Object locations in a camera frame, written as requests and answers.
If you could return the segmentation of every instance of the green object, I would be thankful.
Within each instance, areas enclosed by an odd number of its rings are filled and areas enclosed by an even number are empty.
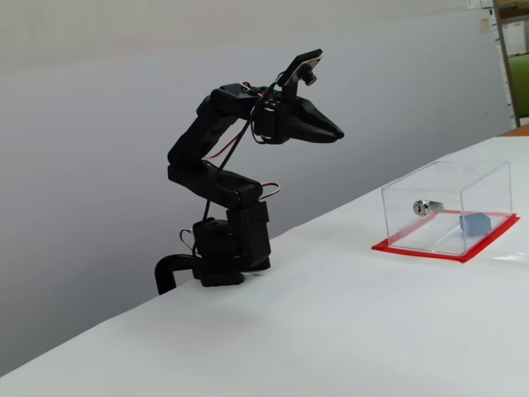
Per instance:
[[[509,58],[509,66],[518,116],[529,117],[529,55]]]

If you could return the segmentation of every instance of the blue block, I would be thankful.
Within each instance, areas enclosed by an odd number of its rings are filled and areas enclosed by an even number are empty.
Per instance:
[[[484,213],[472,213],[460,216],[461,230],[466,232],[468,237],[484,236],[492,230],[490,218]]]

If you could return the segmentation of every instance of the transparent acrylic box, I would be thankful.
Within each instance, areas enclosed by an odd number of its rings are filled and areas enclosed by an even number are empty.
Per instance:
[[[382,197],[387,244],[398,250],[465,256],[513,217],[508,161],[437,161],[384,186]],[[442,210],[419,216],[419,200]],[[476,217],[489,218],[489,228],[471,232]]]

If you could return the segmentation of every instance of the robotic arm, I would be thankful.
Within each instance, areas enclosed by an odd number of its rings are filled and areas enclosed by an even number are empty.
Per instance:
[[[239,118],[247,125],[253,122],[255,134],[268,145],[291,138],[314,143],[341,139],[344,134],[336,124],[297,96],[300,80],[307,85],[316,81],[312,70],[321,59],[321,50],[296,57],[275,82],[281,91],[228,84],[200,104],[196,120],[168,154],[169,180],[226,208],[227,221],[205,216],[193,225],[200,257],[193,250],[193,256],[168,256],[159,262],[155,275],[160,294],[175,288],[176,270],[193,269],[204,286],[218,286],[238,285],[244,280],[241,272],[269,268],[269,219],[266,203],[259,201],[261,183],[203,158]]]

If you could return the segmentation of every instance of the white table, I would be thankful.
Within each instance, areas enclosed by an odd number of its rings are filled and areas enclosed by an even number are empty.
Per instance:
[[[180,286],[4,376],[0,396],[528,396],[529,138],[448,158],[510,160],[522,216],[467,264],[371,251],[377,190],[275,238],[261,276]]]

